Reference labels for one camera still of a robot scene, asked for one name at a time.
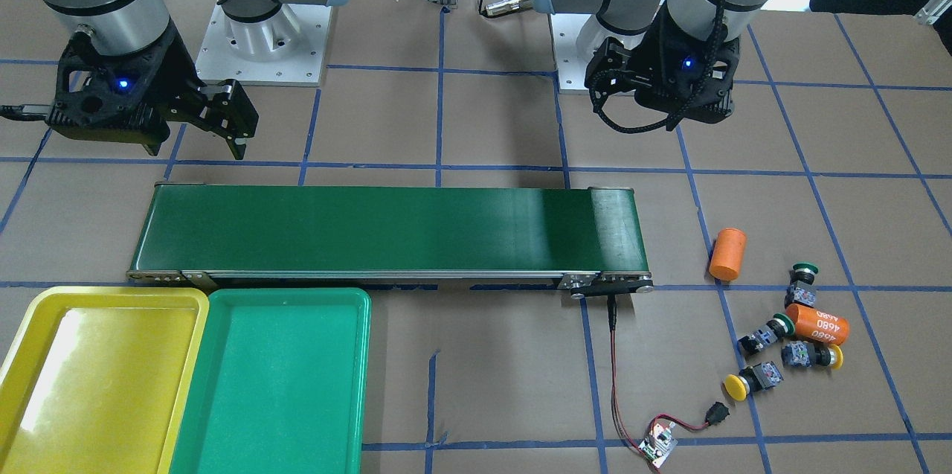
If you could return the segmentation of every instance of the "circuit board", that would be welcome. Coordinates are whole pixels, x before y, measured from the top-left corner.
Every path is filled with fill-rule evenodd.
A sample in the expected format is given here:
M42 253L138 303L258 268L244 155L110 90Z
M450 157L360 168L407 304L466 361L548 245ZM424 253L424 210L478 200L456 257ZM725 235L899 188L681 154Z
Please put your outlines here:
M646 459L655 468L660 468L667 456L674 451L674 446L677 446L678 440L671 436L671 431L676 426L677 424L673 422L667 423L667 426L664 426L663 423L656 423L652 427L652 433L638 444L638 449L645 454Z

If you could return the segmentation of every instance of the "red wire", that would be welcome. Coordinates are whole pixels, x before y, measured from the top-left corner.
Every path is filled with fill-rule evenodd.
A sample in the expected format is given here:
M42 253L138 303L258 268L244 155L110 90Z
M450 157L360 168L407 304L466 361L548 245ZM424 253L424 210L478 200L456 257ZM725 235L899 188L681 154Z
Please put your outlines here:
M638 449L638 444L632 439L628 434L628 430L625 428L625 423L622 422L622 409L618 406L618 366L615 359L615 331L611 331L611 409L612 414L615 416L615 422L617 423L619 429L619 436L628 441L638 454L642 457L645 457L645 454Z
M647 463L649 463L649 468L652 468L652 472L655 474L660 474L659 468L649 461L649 458L647 458L645 453L640 450L638 443L635 443L634 439L632 439L628 433L628 429L625 427L625 423L622 421L622 409L618 403L618 359L615 354L615 331L609 330L609 336L611 339L611 416L612 420L615 422L615 430L618 432L618 436L625 441L626 446L628 446L631 451L635 452L640 457L645 459ZM649 423L649 427L647 427L646 430L647 435L652 434L652 430L654 429L654 426L658 420L670 420L670 422L676 423L678 426L682 426L689 431L701 431L702 429L706 429L708 426L710 426L710 423L708 422L704 422L700 426L694 426L694 424L684 422L684 420L673 417L667 413L660 413L658 416L653 417L652 422Z

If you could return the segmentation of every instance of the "conveyor belt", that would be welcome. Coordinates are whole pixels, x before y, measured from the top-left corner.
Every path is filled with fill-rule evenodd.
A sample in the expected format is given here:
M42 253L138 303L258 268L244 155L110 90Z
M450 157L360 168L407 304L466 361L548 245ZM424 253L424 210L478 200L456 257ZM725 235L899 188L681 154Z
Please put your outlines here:
M648 281L630 189L156 186L129 276L148 281Z

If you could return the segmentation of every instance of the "floor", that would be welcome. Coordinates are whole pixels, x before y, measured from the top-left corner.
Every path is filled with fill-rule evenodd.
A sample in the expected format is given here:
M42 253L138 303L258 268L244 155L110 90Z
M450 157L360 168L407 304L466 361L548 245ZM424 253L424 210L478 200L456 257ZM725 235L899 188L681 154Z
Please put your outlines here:
M167 0L195 53L214 0ZM174 128L158 158L0 121L0 352L31 298L122 284L152 183L630 186L659 288L618 324L625 419L700 422L666 473L948 471L952 409L952 57L911 17L764 12L744 36L737 111L715 126L615 134L558 95L547 19L475 2L351 0L319 91L249 88L248 156ZM0 0L0 103L48 103L64 31ZM628 97L620 121L653 121ZM742 276L705 276L711 239L748 234ZM734 341L781 310L788 268L820 267L819 307L853 324L837 372L785 370L734 403ZM363 468L647 472L616 438L604 301L466 282L373 292ZM778 359L769 351L752 361Z

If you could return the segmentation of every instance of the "yellow tray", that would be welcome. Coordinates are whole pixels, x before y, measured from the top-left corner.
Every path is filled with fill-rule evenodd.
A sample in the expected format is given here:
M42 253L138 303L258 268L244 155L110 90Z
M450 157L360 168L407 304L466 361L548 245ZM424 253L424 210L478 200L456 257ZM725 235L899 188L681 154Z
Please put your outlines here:
M0 473L167 473L207 315L191 288L38 295L0 366Z

